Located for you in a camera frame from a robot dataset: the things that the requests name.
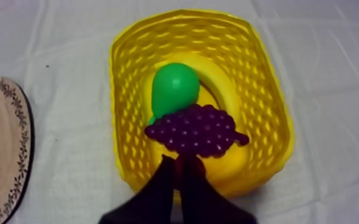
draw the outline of grape bunch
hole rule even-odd
[[[178,154],[221,157],[234,141],[249,143],[248,136],[235,131],[234,119],[212,105],[198,104],[168,114],[145,128],[145,134]]]

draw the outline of woven placemat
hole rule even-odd
[[[20,205],[33,160],[34,128],[22,89],[0,77],[0,224]]]

